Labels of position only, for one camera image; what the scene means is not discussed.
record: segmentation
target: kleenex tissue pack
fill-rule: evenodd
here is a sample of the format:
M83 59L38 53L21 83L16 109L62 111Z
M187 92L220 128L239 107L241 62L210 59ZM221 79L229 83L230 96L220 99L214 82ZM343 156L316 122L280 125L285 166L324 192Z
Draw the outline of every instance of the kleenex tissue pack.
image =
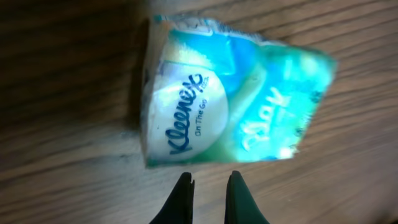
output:
M292 158L336 62L213 19L156 16L142 97L148 166Z

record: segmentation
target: kleenex logo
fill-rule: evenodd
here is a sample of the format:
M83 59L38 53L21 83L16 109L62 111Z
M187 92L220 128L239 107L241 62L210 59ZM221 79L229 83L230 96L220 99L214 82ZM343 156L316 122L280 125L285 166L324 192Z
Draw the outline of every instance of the kleenex logo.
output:
M193 77L193 75L189 75L188 78L190 83L182 83L183 89L180 91L181 100L178 103L177 112L174 113L174 118L176 119L176 122L174 122L174 129L168 129L165 132L169 139L167 143L172 147L172 150L170 151L171 155L192 150L192 147L189 146L188 137L188 130L190 127L189 112L191 112L191 108L189 106L191 106L193 101L197 98L195 90L203 93L203 90L200 88L200 85L203 82L202 75L195 75L195 78L199 79L198 82L196 82Z

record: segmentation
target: wooden surface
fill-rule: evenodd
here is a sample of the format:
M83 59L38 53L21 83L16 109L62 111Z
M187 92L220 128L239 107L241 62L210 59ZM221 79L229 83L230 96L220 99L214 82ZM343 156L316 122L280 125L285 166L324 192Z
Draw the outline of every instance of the wooden surface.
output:
M311 45L340 70L295 159L144 168L147 13L215 17ZM398 218L398 1L0 0L0 223L148 223L183 171L194 223L222 223L243 174L273 224Z

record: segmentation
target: plastic wrapper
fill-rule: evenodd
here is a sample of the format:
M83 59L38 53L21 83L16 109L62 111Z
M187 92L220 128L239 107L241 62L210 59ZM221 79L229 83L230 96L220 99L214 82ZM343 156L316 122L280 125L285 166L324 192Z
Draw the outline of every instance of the plastic wrapper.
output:
M147 165L292 158L335 67L321 51L213 19L156 16L141 106Z

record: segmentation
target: wooden table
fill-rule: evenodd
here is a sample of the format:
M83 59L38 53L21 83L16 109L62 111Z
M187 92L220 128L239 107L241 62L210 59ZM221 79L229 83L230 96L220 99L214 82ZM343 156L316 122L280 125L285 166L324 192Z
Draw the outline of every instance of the wooden table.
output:
M300 154L145 169L139 24L158 12L339 59ZM194 223L223 223L232 170L273 224L398 218L397 19L396 0L1 0L0 223L148 223L183 171L196 180Z

